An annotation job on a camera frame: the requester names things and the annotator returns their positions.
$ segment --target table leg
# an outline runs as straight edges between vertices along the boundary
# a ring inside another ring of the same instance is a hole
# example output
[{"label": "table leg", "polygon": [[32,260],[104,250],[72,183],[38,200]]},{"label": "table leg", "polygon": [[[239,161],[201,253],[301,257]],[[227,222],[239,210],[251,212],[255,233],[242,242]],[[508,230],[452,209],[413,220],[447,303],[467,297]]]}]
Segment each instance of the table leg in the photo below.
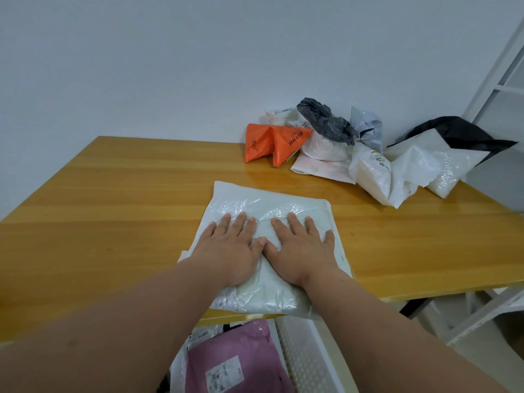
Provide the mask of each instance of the table leg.
[{"label": "table leg", "polygon": [[432,297],[422,297],[420,299],[411,299],[400,310],[400,314],[408,317],[410,320],[415,318],[429,303],[433,300]]}]

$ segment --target person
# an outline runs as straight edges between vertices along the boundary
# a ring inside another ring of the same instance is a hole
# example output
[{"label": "person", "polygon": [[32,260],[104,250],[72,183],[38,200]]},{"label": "person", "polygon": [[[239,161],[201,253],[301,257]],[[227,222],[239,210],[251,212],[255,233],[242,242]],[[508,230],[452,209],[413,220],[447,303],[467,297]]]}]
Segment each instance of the person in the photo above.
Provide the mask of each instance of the person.
[{"label": "person", "polygon": [[229,214],[202,233],[192,255],[100,303],[0,350],[0,389],[154,391],[219,291],[254,272],[260,254],[302,287],[335,338],[361,392],[503,392],[501,385],[341,271],[332,231],[288,215],[281,241],[252,240],[257,223]]}]

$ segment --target orange plastic bag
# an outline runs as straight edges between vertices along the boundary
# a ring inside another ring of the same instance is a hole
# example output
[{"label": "orange plastic bag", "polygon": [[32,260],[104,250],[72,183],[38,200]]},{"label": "orange plastic bag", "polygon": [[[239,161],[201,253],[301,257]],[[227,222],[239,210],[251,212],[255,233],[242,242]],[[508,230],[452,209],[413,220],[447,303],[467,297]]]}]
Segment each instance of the orange plastic bag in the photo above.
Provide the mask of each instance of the orange plastic bag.
[{"label": "orange plastic bag", "polygon": [[311,136],[311,129],[249,124],[246,162],[273,153],[273,166],[281,166]]}]

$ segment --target white plastic basket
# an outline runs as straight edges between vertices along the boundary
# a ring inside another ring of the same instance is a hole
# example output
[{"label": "white plastic basket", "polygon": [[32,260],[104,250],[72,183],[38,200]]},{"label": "white plastic basket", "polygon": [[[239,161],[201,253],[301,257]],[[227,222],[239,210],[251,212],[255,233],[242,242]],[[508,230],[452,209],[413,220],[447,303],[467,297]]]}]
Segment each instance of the white plastic basket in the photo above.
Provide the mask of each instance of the white plastic basket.
[{"label": "white plastic basket", "polygon": [[289,376],[298,392],[344,392],[317,327],[293,316],[275,319]]}]

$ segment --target finger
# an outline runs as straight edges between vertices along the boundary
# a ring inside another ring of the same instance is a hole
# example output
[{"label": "finger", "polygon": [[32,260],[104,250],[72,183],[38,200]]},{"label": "finger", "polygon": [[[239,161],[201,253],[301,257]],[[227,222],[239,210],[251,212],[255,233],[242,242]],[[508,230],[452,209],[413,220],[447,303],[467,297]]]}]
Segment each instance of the finger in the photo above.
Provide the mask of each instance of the finger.
[{"label": "finger", "polygon": [[315,222],[313,222],[313,218],[310,216],[305,217],[305,230],[310,236],[316,237],[320,240],[320,234],[318,233],[317,227],[315,226]]},{"label": "finger", "polygon": [[206,238],[209,238],[213,235],[213,232],[216,229],[216,222],[213,221],[207,226],[202,234],[200,235],[200,238],[198,239],[198,242],[200,243],[202,240],[205,240]]},{"label": "finger", "polygon": [[332,230],[326,231],[326,237],[324,238],[324,244],[330,246],[330,248],[335,251],[335,234]]},{"label": "finger", "polygon": [[239,238],[246,242],[247,244],[251,243],[253,235],[257,231],[257,220],[255,218],[249,218],[246,224],[246,227],[240,232]]},{"label": "finger", "polygon": [[266,259],[269,261],[269,263],[272,264],[273,267],[275,267],[275,262],[277,261],[277,257],[278,257],[278,250],[277,250],[277,247],[275,247],[275,244],[273,244],[269,240],[266,240],[266,245],[264,246],[262,253],[266,257]]},{"label": "finger", "polygon": [[219,224],[216,226],[213,236],[221,236],[225,234],[227,227],[229,226],[229,222],[231,222],[231,214],[225,214],[222,219],[220,219]]},{"label": "finger", "polygon": [[288,222],[293,234],[297,236],[307,234],[305,227],[300,223],[297,216],[293,212],[288,214]]},{"label": "finger", "polygon": [[271,224],[273,225],[273,229],[275,229],[281,243],[293,237],[293,233],[289,230],[289,227],[283,224],[279,218],[271,219]]},{"label": "finger", "polygon": [[264,249],[266,242],[267,238],[259,237],[251,244],[251,253],[253,254],[253,258],[256,262],[258,262],[260,254],[262,253],[262,250]]},{"label": "finger", "polygon": [[244,227],[244,223],[246,222],[246,213],[240,212],[239,215],[236,217],[235,221],[231,224],[229,229],[227,230],[228,236],[238,236],[239,233],[242,231],[242,228]]}]

